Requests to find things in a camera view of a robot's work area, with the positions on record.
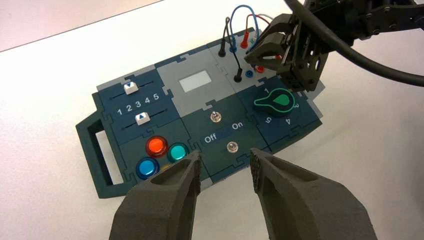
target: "teal button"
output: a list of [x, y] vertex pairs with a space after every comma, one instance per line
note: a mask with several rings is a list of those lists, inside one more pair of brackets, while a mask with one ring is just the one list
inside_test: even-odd
[[168, 159], [170, 162], [175, 163], [183, 159], [189, 154], [189, 149], [183, 143], [175, 143], [169, 148]]

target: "screw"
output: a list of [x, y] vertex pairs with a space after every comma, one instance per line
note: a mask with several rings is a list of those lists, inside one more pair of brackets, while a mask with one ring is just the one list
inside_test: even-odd
[[230, 141], [227, 145], [226, 145], [226, 149], [228, 150], [228, 152], [235, 154], [237, 153], [237, 151], [239, 150], [239, 145], [237, 144], [237, 142], [235, 141]]
[[392, 25], [388, 26], [388, 29], [395, 30], [396, 29], [396, 23], [393, 23]]
[[380, 29], [376, 28], [372, 31], [373, 35], [379, 35], [380, 34]]
[[213, 111], [210, 114], [210, 120], [212, 120], [212, 122], [214, 123], [219, 123], [221, 121], [223, 117], [221, 116], [221, 113], [217, 112], [217, 111]]

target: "gray panel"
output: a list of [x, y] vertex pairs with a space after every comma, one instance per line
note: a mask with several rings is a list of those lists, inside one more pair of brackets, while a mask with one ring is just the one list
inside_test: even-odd
[[235, 44], [237, 46], [237, 51], [235, 52], [235, 54], [237, 55], [238, 60], [240, 62], [240, 67], [243, 69], [243, 74], [241, 75], [241, 79], [242, 79], [241, 82], [235, 82], [233, 80], [233, 77], [237, 74], [238, 66], [237, 66], [236, 60], [234, 59], [233, 53], [229, 51], [230, 45], [228, 43], [226, 44], [226, 55], [224, 57], [218, 56], [218, 52], [221, 48], [220, 44], [209, 48], [213, 57], [218, 62], [219, 66], [224, 68], [225, 71], [228, 73], [227, 74], [228, 82], [231, 84], [232, 88], [234, 89], [236, 93], [242, 90], [245, 90], [251, 86], [260, 86], [264, 83], [259, 82], [259, 79], [262, 79], [262, 78], [269, 79], [276, 75], [275, 71], [265, 69], [264, 73], [253, 72], [253, 77], [246, 77], [245, 73], [247, 70], [253, 71], [252, 66], [244, 60], [244, 57], [246, 56], [246, 51], [252, 45], [250, 40], [252, 39], [254, 35], [255, 35], [255, 31], [249, 34], [249, 39], [247, 41], [248, 42], [247, 48], [240, 47], [240, 43], [243, 41], [243, 36], [235, 36], [235, 42], [236, 42]]
[[325, 88], [326, 87], [324, 86], [323, 82], [319, 81], [318, 84], [316, 85], [315, 91], [305, 92], [305, 95], [312, 102], [312, 100], [314, 100]]
[[[172, 91], [172, 101], [181, 118], [199, 109], [208, 109], [210, 106], [206, 103], [212, 100], [219, 101], [235, 93], [227, 80], [227, 73], [218, 67], [209, 49], [192, 55], [185, 54], [180, 58], [186, 60], [161, 66], [157, 72], [163, 81], [165, 94], [168, 94], [167, 90]], [[209, 74], [211, 82], [184, 92], [180, 80], [202, 71]]]
[[210, 186], [212, 186], [213, 184], [214, 183], [212, 182], [212, 179], [210, 177], [208, 177], [205, 180], [200, 182], [200, 190], [203, 191], [203, 190], [209, 188]]

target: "red button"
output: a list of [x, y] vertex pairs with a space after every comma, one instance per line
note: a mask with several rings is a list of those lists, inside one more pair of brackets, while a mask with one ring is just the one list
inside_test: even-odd
[[168, 150], [168, 142], [164, 137], [153, 136], [146, 142], [146, 152], [152, 157], [160, 157]]
[[256, 67], [256, 72], [258, 72], [258, 73], [263, 73], [263, 72], [265, 72], [265, 68], [263, 67], [263, 66], [257, 66]]

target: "green knob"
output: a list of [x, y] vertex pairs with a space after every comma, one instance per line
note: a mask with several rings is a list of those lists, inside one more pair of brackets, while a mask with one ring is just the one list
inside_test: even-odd
[[267, 112], [275, 117], [286, 116], [295, 106], [295, 97], [285, 88], [275, 88], [268, 96], [253, 101], [257, 111]]

